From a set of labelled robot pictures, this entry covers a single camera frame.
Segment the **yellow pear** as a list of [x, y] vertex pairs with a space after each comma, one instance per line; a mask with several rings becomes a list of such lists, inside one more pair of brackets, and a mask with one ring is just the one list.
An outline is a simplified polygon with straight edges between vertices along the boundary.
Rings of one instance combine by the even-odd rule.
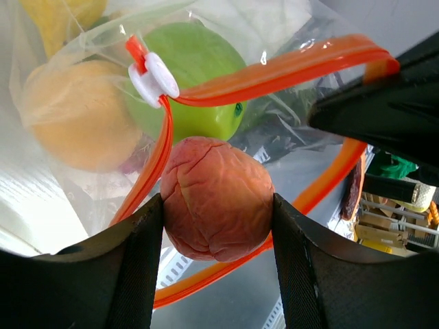
[[107, 1], [30, 0], [20, 4], [38, 28], [45, 54], [50, 58], [97, 22]]

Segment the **orange fruit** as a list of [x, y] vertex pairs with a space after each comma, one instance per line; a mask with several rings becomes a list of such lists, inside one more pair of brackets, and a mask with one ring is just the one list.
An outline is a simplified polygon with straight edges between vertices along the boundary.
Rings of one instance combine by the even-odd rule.
[[54, 70], [40, 66], [25, 83], [22, 122], [66, 165], [114, 171], [132, 155], [142, 136], [115, 86], [123, 74], [120, 66], [103, 60]]

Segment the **clear zip top bag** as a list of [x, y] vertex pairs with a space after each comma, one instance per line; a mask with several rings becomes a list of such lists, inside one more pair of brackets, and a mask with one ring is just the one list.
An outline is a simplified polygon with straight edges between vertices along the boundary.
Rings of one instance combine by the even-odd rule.
[[2, 1], [1, 231], [33, 254], [131, 215], [190, 136], [230, 139], [262, 102], [364, 66], [397, 73], [361, 34], [287, 41], [299, 1]]

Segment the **green apple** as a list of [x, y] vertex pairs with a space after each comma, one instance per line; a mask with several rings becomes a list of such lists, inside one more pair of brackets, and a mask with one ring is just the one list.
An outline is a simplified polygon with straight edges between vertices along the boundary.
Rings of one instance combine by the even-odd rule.
[[[150, 51], [166, 64], [181, 90], [245, 67], [241, 55], [219, 34], [198, 23], [161, 25], [144, 35]], [[131, 83], [126, 84], [126, 103], [134, 122], [151, 138], [158, 138], [164, 113], [144, 103]], [[174, 142], [190, 136], [206, 136], [223, 141], [237, 131], [246, 103], [198, 108], [171, 101]]]

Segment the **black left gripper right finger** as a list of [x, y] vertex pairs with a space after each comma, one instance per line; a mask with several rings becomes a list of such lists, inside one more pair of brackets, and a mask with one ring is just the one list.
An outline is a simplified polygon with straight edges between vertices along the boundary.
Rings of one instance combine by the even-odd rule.
[[437, 328], [438, 251], [354, 243], [274, 196], [272, 237], [288, 328]]

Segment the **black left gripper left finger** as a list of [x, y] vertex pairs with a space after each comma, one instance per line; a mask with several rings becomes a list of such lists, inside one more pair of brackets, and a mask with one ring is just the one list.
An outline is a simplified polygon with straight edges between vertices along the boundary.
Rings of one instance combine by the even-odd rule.
[[163, 233], [153, 196], [57, 254], [1, 253], [2, 328], [149, 328]]

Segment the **red peach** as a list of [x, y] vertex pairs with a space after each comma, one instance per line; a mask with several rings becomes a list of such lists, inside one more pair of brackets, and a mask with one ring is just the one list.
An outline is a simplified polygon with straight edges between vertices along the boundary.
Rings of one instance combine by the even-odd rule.
[[244, 151], [186, 138], [174, 145], [161, 177], [165, 231], [192, 260], [238, 260], [267, 239], [274, 192], [268, 171]]

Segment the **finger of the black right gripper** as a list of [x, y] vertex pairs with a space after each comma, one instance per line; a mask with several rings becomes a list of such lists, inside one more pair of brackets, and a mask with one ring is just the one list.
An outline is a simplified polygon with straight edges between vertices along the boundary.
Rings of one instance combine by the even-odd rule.
[[370, 145], [419, 165], [438, 164], [438, 34], [397, 58], [400, 71], [354, 81], [317, 101], [312, 128]]

